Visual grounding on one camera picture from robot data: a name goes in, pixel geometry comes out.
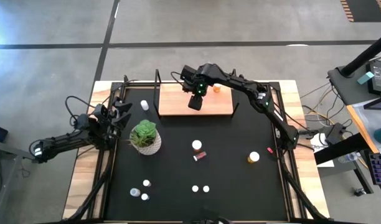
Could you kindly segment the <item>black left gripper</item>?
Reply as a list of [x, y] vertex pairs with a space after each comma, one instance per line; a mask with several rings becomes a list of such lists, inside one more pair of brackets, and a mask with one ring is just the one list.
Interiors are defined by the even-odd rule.
[[104, 104], [97, 104], [94, 107], [93, 115], [97, 120], [99, 125], [99, 133], [105, 139], [118, 139], [120, 137], [120, 130], [118, 128], [125, 128], [131, 113], [127, 113], [132, 107], [132, 103], [123, 103], [116, 101], [114, 107], [118, 110], [119, 114], [122, 114], [119, 118], [114, 119], [114, 124], [112, 123], [113, 115], [115, 114], [112, 110], [109, 110]]

